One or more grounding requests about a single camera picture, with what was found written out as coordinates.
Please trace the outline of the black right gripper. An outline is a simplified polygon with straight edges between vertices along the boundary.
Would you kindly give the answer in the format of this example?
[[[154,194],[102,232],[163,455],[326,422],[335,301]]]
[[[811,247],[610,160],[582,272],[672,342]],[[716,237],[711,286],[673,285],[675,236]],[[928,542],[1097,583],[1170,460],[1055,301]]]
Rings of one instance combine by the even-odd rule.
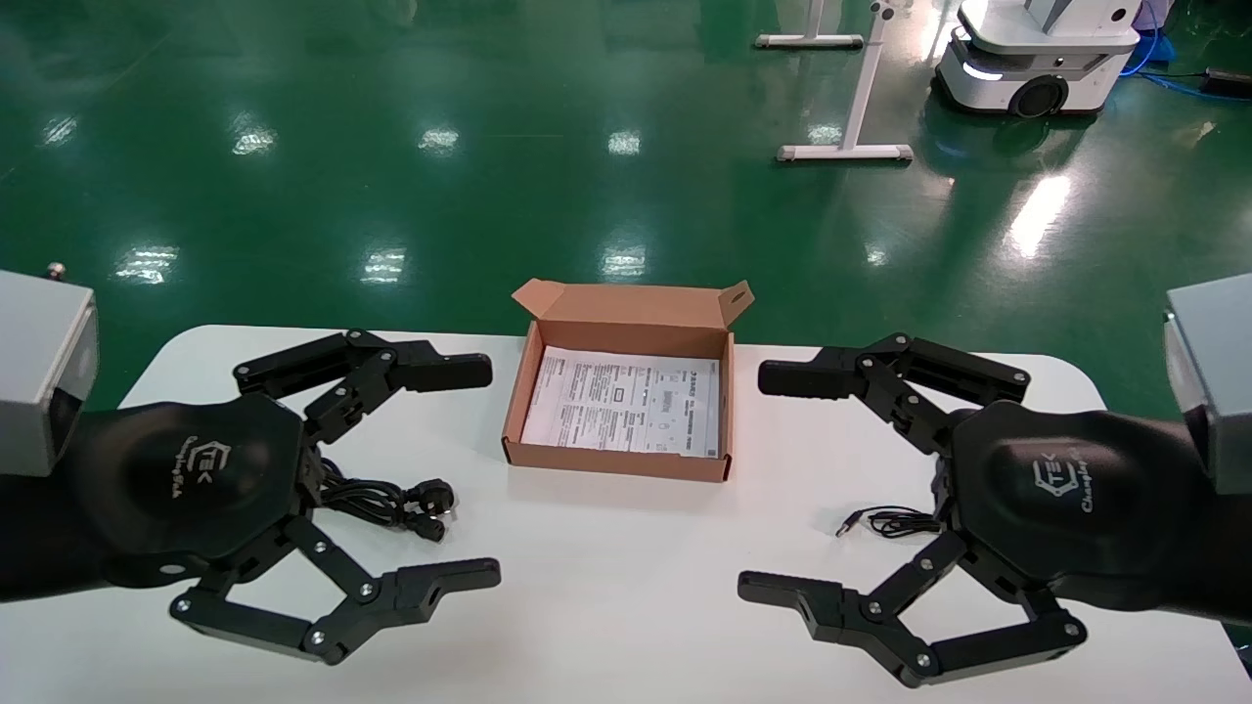
[[[1184,527],[1206,494],[1188,432],[1108,411],[1027,410],[1029,383],[1022,370],[904,333],[860,348],[828,346],[806,362],[762,362],[761,393],[858,398],[921,453],[945,456],[934,489],[957,532],[940,534],[868,595],[836,581],[742,571],[737,596],[795,610],[810,638],[866,651],[911,689],[1077,649],[1087,629],[1055,598],[1127,613],[1166,609]],[[921,388],[984,410],[944,412]],[[1024,590],[1017,601],[1027,621],[921,641],[901,614],[972,552],[973,571],[990,588]]]

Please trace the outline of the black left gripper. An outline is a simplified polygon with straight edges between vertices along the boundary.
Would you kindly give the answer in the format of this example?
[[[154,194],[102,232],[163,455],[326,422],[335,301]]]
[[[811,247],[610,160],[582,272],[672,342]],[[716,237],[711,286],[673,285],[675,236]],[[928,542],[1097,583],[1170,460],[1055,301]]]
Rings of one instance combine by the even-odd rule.
[[[497,588],[496,557],[372,576],[297,516],[318,504],[326,477],[313,443],[336,443],[402,390],[490,386],[487,355],[441,355],[428,339],[393,342],[346,329],[245,361],[234,380],[243,396],[224,405],[160,402],[93,412],[78,423],[68,443],[68,495],[101,552],[98,570],[106,584],[165,588],[204,575],[174,598],[174,620],[202,636],[328,666],[381,630],[429,621],[443,596]],[[328,383],[305,407],[304,423],[274,401]],[[242,564],[255,572],[258,561],[245,549],[270,529],[262,547],[278,557],[298,550],[341,589],[336,610],[308,621],[229,601],[239,571],[210,569]]]

